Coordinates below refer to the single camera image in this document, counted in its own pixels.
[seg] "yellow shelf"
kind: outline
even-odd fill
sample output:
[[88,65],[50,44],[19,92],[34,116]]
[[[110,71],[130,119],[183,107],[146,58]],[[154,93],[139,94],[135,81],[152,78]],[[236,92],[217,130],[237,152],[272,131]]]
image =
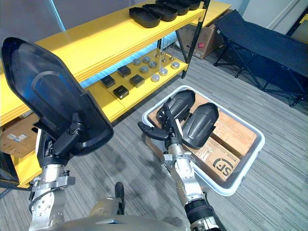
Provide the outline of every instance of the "yellow shelf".
[[[137,4],[155,3],[154,0]],[[123,60],[165,35],[204,15],[203,9],[189,11],[172,22],[144,28],[129,17],[128,8],[45,38],[38,45],[56,54],[78,82]],[[0,126],[29,110],[0,77]]]
[[29,182],[41,174],[41,168],[35,151],[30,152],[24,158],[18,158],[11,155],[17,176],[19,178],[18,187],[28,188]]
[[[125,112],[127,112],[129,109],[131,109],[141,100],[146,98],[148,95],[153,93],[160,86],[167,83],[170,79],[179,74],[181,71],[187,69],[188,65],[176,58],[173,61],[179,62],[180,67],[178,69],[172,69],[170,67],[172,61],[170,61],[169,59],[171,56],[169,54],[166,54],[167,61],[163,63],[161,62],[161,60],[164,58],[164,55],[160,55],[160,57],[156,58],[155,55],[157,54],[157,52],[159,52],[159,50],[156,49],[144,55],[149,56],[151,58],[151,61],[155,61],[158,63],[157,68],[149,68],[149,72],[147,74],[142,74],[139,71],[139,68],[143,65],[149,66],[148,64],[141,63],[141,65],[135,66],[133,63],[130,63],[127,65],[127,67],[131,69],[131,74],[129,76],[123,78],[119,75],[118,72],[114,72],[110,75],[116,83],[110,88],[106,89],[100,81],[87,88],[111,122]],[[152,82],[151,75],[158,74],[160,68],[166,68],[168,70],[168,74],[166,76],[161,76],[158,82]],[[140,75],[145,79],[144,84],[142,84],[138,88],[134,87],[129,81],[136,74]],[[121,85],[123,85],[129,90],[129,95],[122,100],[117,98],[113,93],[113,90]]]
[[[148,95],[157,90],[160,86],[167,83],[174,76],[179,74],[182,70],[187,69],[187,64],[182,62],[179,59],[174,59],[174,61],[180,63],[180,67],[178,69],[172,69],[170,64],[172,61],[169,60],[171,57],[169,54],[166,54],[166,62],[161,62],[161,59],[164,58],[164,55],[161,55],[159,58],[156,58],[155,55],[159,50],[154,50],[146,54],[145,56],[150,56],[151,61],[156,61],[158,63],[158,67],[156,69],[150,69],[147,74],[142,74],[139,72],[139,68],[142,65],[147,65],[142,63],[139,66],[135,66],[133,64],[128,64],[127,66],[131,69],[131,74],[125,78],[121,77],[117,72],[112,73],[110,76],[115,80],[115,85],[106,89],[102,83],[97,82],[87,88],[102,108],[107,118],[112,122],[139,103],[141,100],[146,98]],[[152,74],[158,74],[160,68],[166,68],[168,70],[168,74],[166,76],[161,76],[158,82],[151,81]],[[139,88],[134,87],[129,79],[139,74],[145,79],[144,84],[142,84]],[[118,99],[114,94],[113,90],[120,85],[125,86],[129,90],[129,95],[124,99]],[[29,182],[39,174],[41,174],[41,168],[39,167],[39,163],[34,151],[26,155],[24,158],[17,158],[11,155],[13,164],[15,166],[15,170],[17,176],[19,178],[20,185],[18,187],[27,188],[29,187]]]
[[[208,10],[206,12],[205,19],[202,24],[202,28],[211,24],[215,19],[217,19],[219,16],[225,13],[225,11],[230,7],[231,7],[230,4],[211,0],[210,5],[208,6]],[[190,24],[196,26],[198,24],[198,20],[194,20]]]

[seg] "brown cardboard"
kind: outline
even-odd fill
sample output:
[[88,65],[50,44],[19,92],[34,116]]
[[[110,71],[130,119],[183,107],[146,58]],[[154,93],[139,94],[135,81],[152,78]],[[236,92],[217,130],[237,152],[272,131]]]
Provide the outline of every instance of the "brown cardboard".
[[37,134],[31,129],[38,117],[32,113],[26,118],[17,118],[2,127],[0,149],[2,152],[23,158],[35,149]]
[[219,111],[219,118],[215,126],[211,137],[238,158],[246,155],[257,137],[253,131],[222,111]]
[[[232,10],[227,10],[224,15],[229,14]],[[196,26],[186,25],[179,29],[180,37],[186,52],[189,51],[193,40]],[[220,47],[224,42],[223,36],[217,33],[217,28],[214,24],[210,24],[202,28],[193,55],[199,59],[204,59],[213,50]]]
[[211,137],[198,150],[185,145],[184,148],[192,152],[196,165],[214,180],[225,181],[240,162],[239,158]]

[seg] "gray carpet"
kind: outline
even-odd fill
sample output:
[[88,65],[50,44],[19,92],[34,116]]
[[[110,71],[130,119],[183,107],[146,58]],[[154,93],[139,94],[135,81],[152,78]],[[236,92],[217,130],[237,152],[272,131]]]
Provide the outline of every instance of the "gray carpet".
[[[66,190],[66,220],[86,216],[97,200],[113,195],[122,181],[126,213],[163,219],[185,219],[174,183],[142,142],[137,122],[144,111],[175,88],[186,84],[234,112],[265,135],[266,143],[231,197],[212,191],[208,199],[229,231],[308,230],[308,116],[305,102],[295,108],[249,83],[235,79],[226,68],[193,58],[185,79],[177,78],[115,122],[112,140],[68,164],[75,186]],[[0,200],[0,230],[26,231],[30,223],[28,192],[11,191]]]

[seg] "black metal cot frame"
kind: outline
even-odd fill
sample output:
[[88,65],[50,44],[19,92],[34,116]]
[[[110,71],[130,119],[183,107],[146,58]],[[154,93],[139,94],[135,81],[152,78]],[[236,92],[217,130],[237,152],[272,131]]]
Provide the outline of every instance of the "black metal cot frame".
[[[223,52],[221,53],[221,55],[218,57],[217,61],[214,63],[214,66],[223,66],[223,65],[234,65],[234,66],[238,66],[240,69],[239,71],[236,73],[236,75],[234,76],[235,78],[238,78],[238,76],[241,74],[241,72],[243,70],[247,70],[249,72],[249,74],[251,75],[251,77],[254,80],[254,84],[262,91],[264,92],[268,92],[268,93],[275,93],[275,94],[288,94],[288,95],[295,95],[297,98],[293,101],[292,104],[290,104],[290,107],[294,107],[296,104],[298,104],[301,100],[303,100],[304,98],[307,97],[307,91],[303,88],[303,86],[299,83],[298,79],[296,78],[296,76],[293,74],[293,71],[281,64],[277,64],[277,71],[269,77],[269,79],[266,81],[266,83],[264,84],[264,86],[262,86],[260,84],[260,82],[258,81],[257,77],[253,74],[253,72],[251,71],[251,69],[249,68],[249,64],[258,56],[258,54],[248,50],[245,47],[240,46],[239,44],[231,41],[229,38],[225,37],[223,34],[222,36],[224,37],[225,40],[225,48],[223,50]],[[241,61],[241,65],[236,64],[236,63],[219,63],[219,61],[221,60],[221,58],[223,57],[223,55],[227,52],[228,49],[232,49],[234,51],[234,53],[239,57],[240,61]],[[241,54],[238,52],[238,50],[240,49],[244,49],[248,52],[250,52],[250,57],[244,59]],[[294,81],[294,83],[298,86],[300,92],[291,92],[291,91],[284,91],[284,90],[272,90],[272,89],[268,89],[267,86],[270,83],[270,81],[272,79],[274,79],[277,74],[281,71],[286,71],[290,78]]]
[[[177,39],[178,39],[179,44],[180,44],[180,48],[181,48],[181,51],[182,51],[182,54],[183,54],[183,57],[184,57],[184,61],[185,61],[186,64],[188,64],[188,67],[189,67],[189,64],[190,64],[190,62],[191,62],[191,60],[192,60],[193,51],[194,51],[194,48],[195,48],[195,46],[196,46],[196,44],[197,44],[197,41],[198,41],[198,38],[199,38],[199,35],[200,35],[200,32],[201,32],[201,29],[202,29],[202,25],[203,25],[203,22],[204,22],[204,19],[205,19],[205,15],[206,15],[208,6],[209,6],[209,4],[210,4],[210,0],[204,0],[204,1],[202,1],[202,2],[203,2],[202,8],[205,9],[205,13],[204,13],[204,16],[203,16],[202,20],[201,20],[200,22],[198,22],[197,27],[196,27],[196,29],[195,29],[195,31],[194,31],[194,35],[193,35],[193,39],[192,39],[191,46],[190,46],[190,48],[189,48],[188,55],[186,55],[186,51],[184,50],[184,45],[183,45],[183,43],[182,43],[180,34],[179,34],[179,32],[176,30]],[[162,41],[161,41],[161,39],[160,39],[160,40],[157,41],[157,47],[158,47],[159,49],[161,49],[161,46],[162,46]],[[183,70],[183,71],[182,71],[182,76],[181,76],[181,78],[185,78],[186,73],[187,73],[187,70],[188,70],[188,67],[187,67],[186,70]]]

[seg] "metal cylinder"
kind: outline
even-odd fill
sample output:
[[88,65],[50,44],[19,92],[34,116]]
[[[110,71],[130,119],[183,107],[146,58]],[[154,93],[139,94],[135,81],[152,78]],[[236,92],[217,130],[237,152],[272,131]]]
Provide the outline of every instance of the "metal cylinder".
[[172,62],[171,63],[171,68],[178,69],[179,67],[180,67],[180,63],[179,62]]
[[159,74],[160,74],[161,76],[166,76],[166,75],[168,74],[168,70],[165,69],[165,68],[161,68],[161,69],[159,70]]
[[40,183],[55,181],[64,171],[64,165],[46,165],[42,169]]
[[168,147],[168,152],[174,156],[184,155],[183,146],[181,144],[175,143]]
[[159,75],[158,74],[153,74],[151,76],[151,80],[152,80],[152,82],[158,82],[159,81]]
[[149,68],[148,68],[147,66],[141,66],[139,70],[140,70],[140,72],[143,73],[143,74],[149,72]]
[[145,63],[145,64],[148,64],[150,62],[150,57],[149,56],[144,56],[144,58],[142,59],[142,61]]
[[135,66],[139,66],[139,65],[141,64],[141,60],[140,60],[140,59],[134,59],[134,60],[133,60],[133,64],[134,64]]
[[149,66],[150,66],[150,68],[152,68],[152,69],[157,68],[157,62],[152,61],[152,62],[149,63]]

